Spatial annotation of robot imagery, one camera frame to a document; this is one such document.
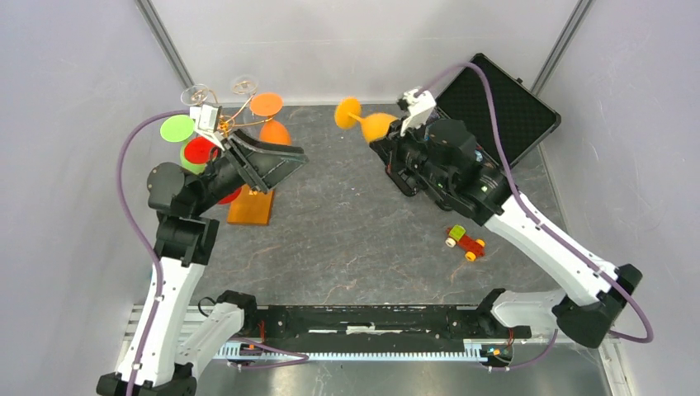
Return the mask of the orange plastic wine glass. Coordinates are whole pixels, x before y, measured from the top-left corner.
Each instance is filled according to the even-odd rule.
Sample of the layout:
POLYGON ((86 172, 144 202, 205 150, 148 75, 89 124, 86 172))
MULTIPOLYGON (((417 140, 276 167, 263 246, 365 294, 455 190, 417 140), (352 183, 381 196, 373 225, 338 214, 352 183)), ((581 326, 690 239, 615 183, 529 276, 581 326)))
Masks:
POLYGON ((291 135, 287 128, 275 120, 283 107, 283 99, 274 92, 256 94, 250 102, 251 112, 264 119, 259 132, 259 140, 264 143, 291 146, 291 135))

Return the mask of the yellow plastic wine glass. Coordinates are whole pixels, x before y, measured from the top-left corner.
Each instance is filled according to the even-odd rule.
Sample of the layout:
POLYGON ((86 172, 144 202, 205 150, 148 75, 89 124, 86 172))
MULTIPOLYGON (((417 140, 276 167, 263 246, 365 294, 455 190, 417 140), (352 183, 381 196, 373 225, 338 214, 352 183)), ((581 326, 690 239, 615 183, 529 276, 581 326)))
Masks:
POLYGON ((355 97, 346 97, 335 108, 334 122, 341 130, 350 130, 359 124, 362 136, 367 143, 384 139, 390 125, 398 118, 383 112, 362 115, 362 105, 355 97))

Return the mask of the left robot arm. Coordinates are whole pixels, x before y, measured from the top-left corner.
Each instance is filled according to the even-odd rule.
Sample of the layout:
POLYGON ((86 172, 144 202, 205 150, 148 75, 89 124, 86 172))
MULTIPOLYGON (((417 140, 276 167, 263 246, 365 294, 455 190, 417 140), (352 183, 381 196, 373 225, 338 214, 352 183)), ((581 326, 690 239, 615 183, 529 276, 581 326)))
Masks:
POLYGON ((201 373, 235 334, 259 325, 251 295, 227 291, 186 340, 187 308, 210 260, 219 222, 204 213, 243 186, 272 191, 308 157, 299 147, 258 141, 237 130, 222 139, 201 173, 161 163, 149 174, 156 239, 147 244, 154 270, 144 312, 116 371, 97 383, 100 395, 193 395, 201 373))

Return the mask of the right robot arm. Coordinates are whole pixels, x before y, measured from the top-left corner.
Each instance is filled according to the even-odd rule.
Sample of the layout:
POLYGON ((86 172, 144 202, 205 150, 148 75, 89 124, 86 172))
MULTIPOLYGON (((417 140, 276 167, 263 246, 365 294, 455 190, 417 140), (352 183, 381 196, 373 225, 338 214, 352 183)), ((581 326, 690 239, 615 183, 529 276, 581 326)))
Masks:
POLYGON ((583 347, 599 347, 641 283, 641 271, 602 259, 553 224, 509 185, 463 122, 440 119, 407 132, 401 124, 386 122, 369 143, 399 189, 407 196, 425 191, 442 210, 509 241, 558 285, 549 292, 495 292, 476 315, 479 330, 497 337, 507 328, 547 327, 583 347))

